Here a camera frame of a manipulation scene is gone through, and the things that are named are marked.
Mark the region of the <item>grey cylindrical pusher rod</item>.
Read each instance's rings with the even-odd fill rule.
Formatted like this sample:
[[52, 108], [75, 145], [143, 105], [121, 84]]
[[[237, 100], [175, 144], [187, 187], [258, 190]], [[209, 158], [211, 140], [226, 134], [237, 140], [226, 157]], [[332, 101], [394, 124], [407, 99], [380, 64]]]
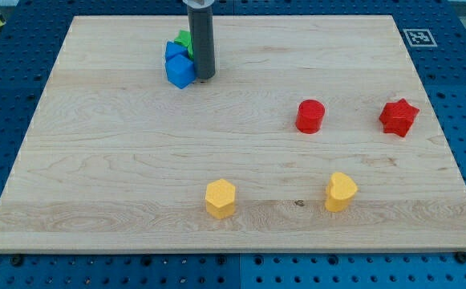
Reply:
[[186, 3], [198, 79], [211, 79], [216, 73], [212, 5], [212, 2]]

